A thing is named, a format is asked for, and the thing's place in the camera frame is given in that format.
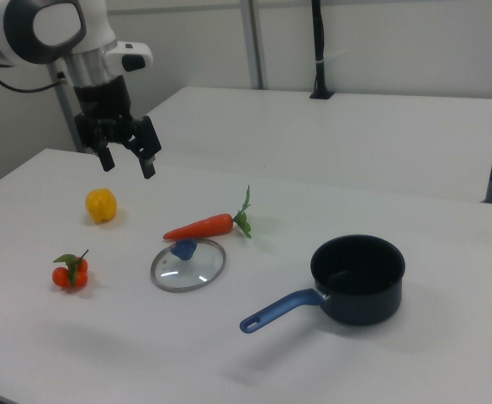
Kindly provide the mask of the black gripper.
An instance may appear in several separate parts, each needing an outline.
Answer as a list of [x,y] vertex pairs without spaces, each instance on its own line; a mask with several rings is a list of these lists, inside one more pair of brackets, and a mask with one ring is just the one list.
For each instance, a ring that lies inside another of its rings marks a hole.
[[123,76],[91,86],[74,87],[81,112],[75,117],[82,146],[91,149],[104,171],[115,167],[108,141],[123,142],[137,158],[145,179],[156,174],[154,162],[161,143],[151,119],[134,120]]

